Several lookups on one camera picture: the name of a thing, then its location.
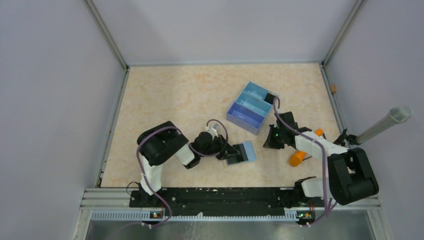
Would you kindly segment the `beige card holder wallet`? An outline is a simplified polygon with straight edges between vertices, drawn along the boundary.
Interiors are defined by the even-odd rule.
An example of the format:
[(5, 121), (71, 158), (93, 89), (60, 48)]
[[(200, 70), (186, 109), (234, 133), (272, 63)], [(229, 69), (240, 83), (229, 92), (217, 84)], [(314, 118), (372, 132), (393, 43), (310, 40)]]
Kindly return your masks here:
[(239, 164), (252, 163), (258, 159), (254, 144), (251, 141), (233, 144), (230, 146), (224, 162), (227, 167)]

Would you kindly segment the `blue three-compartment box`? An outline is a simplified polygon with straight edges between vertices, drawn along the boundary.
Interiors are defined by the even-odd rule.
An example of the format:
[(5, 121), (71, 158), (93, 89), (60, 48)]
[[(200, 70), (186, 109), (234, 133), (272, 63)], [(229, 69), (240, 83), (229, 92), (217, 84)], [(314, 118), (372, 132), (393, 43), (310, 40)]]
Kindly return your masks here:
[(228, 109), (226, 120), (253, 135), (258, 135), (272, 109), (272, 104), (264, 101), (268, 92), (278, 96), (252, 81), (248, 82)]

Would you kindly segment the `black credit card stack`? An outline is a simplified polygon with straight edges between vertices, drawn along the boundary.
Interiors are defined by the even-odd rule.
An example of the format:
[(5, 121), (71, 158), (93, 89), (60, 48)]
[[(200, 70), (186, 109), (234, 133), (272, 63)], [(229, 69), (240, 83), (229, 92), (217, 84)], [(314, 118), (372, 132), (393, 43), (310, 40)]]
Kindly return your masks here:
[(271, 92), (268, 92), (268, 93), (266, 94), (265, 98), (264, 98), (264, 101), (272, 105), (272, 104), (273, 104), (273, 102), (274, 102), (274, 99), (275, 99), (276, 97), (277, 97), (277, 96), (276, 96), (275, 94), (273, 94), (273, 93), (271, 93)]

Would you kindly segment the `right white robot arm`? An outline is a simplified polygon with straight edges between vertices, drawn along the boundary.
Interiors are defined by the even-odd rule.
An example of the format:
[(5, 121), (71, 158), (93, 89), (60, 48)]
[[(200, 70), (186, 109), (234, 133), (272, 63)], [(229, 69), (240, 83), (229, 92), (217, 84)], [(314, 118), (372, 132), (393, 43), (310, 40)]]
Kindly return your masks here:
[(283, 149), (290, 146), (298, 152), (321, 159), (322, 177), (307, 177), (295, 182), (293, 200), (307, 206), (313, 198), (333, 199), (347, 205), (376, 195), (380, 188), (366, 152), (347, 148), (326, 140), (307, 127), (298, 127), (291, 111), (280, 113), (269, 126), (263, 147)]

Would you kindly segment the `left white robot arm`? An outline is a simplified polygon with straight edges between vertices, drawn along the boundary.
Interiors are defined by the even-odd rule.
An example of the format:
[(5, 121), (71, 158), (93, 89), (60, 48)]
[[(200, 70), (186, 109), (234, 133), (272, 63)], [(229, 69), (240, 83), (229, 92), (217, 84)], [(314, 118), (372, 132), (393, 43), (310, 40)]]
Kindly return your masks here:
[(141, 168), (139, 194), (149, 207), (160, 202), (159, 190), (162, 189), (164, 163), (172, 157), (177, 158), (186, 168), (192, 169), (201, 158), (215, 157), (218, 160), (243, 160), (246, 155), (242, 144), (229, 144), (229, 135), (221, 135), (219, 129), (226, 127), (217, 119), (206, 122), (205, 130), (193, 142), (171, 121), (166, 121), (143, 132), (137, 139), (136, 157)]

